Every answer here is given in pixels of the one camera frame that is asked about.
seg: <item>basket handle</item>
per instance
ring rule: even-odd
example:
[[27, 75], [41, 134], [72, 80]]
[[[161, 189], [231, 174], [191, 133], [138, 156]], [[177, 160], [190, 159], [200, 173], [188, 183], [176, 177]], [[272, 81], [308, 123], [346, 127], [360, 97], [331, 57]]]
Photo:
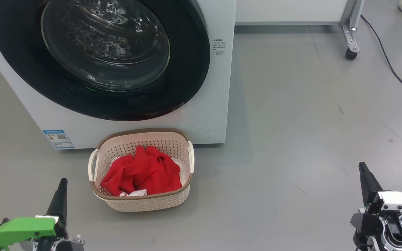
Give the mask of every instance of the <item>basket handle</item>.
[[99, 168], [99, 150], [98, 149], [94, 150], [94, 152], [91, 153], [91, 157], [89, 157], [89, 161], [88, 161], [88, 177], [89, 177], [89, 181], [95, 181], [96, 180], [96, 177], [92, 173], [92, 166], [94, 164], [94, 158], [95, 157], [97, 157], [97, 159], [96, 159], [96, 170], [94, 171], [94, 173], [97, 175], [97, 169]]
[[188, 142], [188, 154], [190, 160], [190, 173], [193, 174], [193, 171], [195, 170], [195, 150], [193, 149], [193, 144], [190, 141]]

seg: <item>metal stand leg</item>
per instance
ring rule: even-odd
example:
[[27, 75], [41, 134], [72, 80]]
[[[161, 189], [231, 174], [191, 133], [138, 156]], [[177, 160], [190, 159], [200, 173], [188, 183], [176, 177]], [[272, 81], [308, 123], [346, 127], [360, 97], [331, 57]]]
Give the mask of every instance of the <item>metal stand leg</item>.
[[347, 59], [355, 59], [360, 51], [352, 32], [358, 29], [358, 23], [364, 1], [365, 0], [348, 0], [339, 23], [339, 29], [341, 30], [348, 45], [348, 49], [345, 54]]

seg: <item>front-loading washing machine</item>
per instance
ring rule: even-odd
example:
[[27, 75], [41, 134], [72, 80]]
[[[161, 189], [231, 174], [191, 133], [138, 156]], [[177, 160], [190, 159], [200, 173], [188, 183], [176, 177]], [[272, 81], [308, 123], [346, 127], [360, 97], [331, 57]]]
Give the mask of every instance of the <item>front-loading washing machine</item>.
[[166, 127], [224, 143], [235, 9], [236, 0], [0, 0], [0, 71], [55, 149]]

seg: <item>laundry basket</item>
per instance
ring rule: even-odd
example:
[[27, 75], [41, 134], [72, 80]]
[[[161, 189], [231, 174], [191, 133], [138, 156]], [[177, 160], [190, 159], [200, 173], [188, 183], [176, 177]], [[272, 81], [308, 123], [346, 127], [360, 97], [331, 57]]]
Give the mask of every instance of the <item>laundry basket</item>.
[[[182, 187], [180, 189], [153, 195], [117, 197], [111, 196], [106, 189], [100, 186], [110, 169], [112, 160], [128, 154], [134, 156], [136, 146], [139, 145], [156, 147], [181, 167]], [[116, 133], [102, 140], [89, 158], [88, 176], [94, 194], [110, 207], [120, 212], [142, 212], [181, 205], [187, 199], [190, 191], [194, 167], [193, 145], [184, 133], [175, 129], [134, 130]]]

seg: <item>red cloth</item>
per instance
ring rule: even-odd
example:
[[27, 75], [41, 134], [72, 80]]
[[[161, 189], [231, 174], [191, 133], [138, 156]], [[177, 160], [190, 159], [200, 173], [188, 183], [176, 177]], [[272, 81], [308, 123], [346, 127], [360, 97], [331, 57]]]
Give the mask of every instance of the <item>red cloth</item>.
[[100, 185], [112, 196], [142, 189], [147, 193], [171, 192], [182, 187], [180, 167], [170, 156], [153, 146], [144, 150], [136, 147], [136, 157], [127, 155], [116, 159]]

